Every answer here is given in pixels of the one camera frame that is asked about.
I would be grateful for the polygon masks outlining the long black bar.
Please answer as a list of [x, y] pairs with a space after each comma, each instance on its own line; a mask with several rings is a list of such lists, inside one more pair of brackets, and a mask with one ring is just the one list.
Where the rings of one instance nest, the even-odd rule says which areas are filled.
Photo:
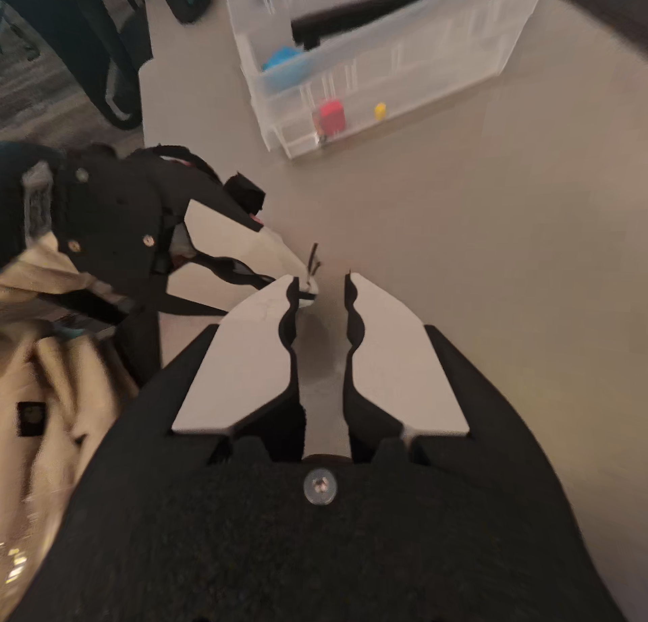
[[291, 20], [297, 46], [310, 51], [323, 39], [359, 29], [421, 0], [358, 0]]

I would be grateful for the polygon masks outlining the person's cream sweater torso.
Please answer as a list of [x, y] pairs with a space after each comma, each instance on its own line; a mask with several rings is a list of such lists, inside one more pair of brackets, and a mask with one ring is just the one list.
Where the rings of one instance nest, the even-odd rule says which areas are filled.
[[111, 336], [1, 324], [1, 620], [51, 549], [102, 440], [139, 388]]

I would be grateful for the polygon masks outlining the red plastic block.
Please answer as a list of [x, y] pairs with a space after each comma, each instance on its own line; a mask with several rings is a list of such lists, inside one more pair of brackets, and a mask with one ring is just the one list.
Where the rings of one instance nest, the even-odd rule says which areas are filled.
[[312, 115], [316, 133], [320, 139], [330, 139], [347, 128], [344, 104], [341, 100], [328, 100]]

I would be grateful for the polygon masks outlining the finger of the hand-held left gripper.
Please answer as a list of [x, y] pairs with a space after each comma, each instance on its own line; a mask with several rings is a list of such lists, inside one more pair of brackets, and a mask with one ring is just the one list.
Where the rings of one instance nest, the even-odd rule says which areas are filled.
[[172, 253], [167, 294], [229, 312], [278, 277], [272, 252]]
[[271, 229], [263, 226], [255, 231], [196, 200], [190, 201], [183, 226], [196, 254], [272, 252], [278, 257], [276, 280], [283, 276], [298, 278], [301, 307], [312, 304], [318, 296], [319, 288], [313, 272]]

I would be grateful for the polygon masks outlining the blue plastic piece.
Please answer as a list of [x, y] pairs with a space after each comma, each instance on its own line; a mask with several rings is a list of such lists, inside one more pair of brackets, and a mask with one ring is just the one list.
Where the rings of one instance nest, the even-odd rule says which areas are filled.
[[310, 78], [312, 66], [306, 51], [296, 46], [284, 46], [269, 57], [261, 71], [268, 90], [279, 93]]

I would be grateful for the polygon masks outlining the grey desk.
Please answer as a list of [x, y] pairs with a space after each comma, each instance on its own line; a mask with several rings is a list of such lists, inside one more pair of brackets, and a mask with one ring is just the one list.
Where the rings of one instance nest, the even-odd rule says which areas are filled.
[[504, 394], [561, 479], [596, 567], [647, 620], [647, 60], [539, 0], [504, 72], [308, 157], [266, 149], [227, 8], [146, 0], [144, 140], [265, 190], [320, 295], [296, 351], [305, 454], [349, 455], [344, 277], [359, 272]]

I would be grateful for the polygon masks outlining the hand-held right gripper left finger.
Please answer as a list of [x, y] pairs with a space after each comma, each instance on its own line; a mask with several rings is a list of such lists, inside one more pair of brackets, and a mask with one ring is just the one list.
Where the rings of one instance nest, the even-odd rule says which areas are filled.
[[215, 335], [174, 419], [177, 434], [304, 435], [296, 357], [298, 278], [239, 303]]

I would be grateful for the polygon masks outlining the black office chair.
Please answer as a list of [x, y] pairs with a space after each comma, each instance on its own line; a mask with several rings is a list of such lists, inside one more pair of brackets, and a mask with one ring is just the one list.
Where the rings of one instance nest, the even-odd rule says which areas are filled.
[[142, 124], [139, 69], [150, 55], [144, 0], [126, 0], [119, 29], [104, 0], [1, 0], [52, 48], [101, 115], [131, 131]]

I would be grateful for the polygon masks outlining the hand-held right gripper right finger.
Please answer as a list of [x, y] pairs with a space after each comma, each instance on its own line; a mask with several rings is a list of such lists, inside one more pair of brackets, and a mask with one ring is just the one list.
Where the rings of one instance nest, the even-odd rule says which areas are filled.
[[345, 278], [344, 417], [354, 437], [465, 437], [470, 428], [424, 323], [357, 272]]

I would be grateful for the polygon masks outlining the clear plastic organizer tray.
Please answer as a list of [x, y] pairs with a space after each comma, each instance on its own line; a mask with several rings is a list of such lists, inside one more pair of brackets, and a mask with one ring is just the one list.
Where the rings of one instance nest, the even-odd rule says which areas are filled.
[[[225, 0], [242, 73], [268, 150], [290, 159], [369, 129], [378, 103], [386, 120], [501, 74], [539, 0], [421, 0], [306, 51], [312, 75], [273, 93], [262, 65], [297, 46], [290, 22], [358, 0]], [[320, 139], [312, 115], [328, 100], [344, 104], [347, 128]]]

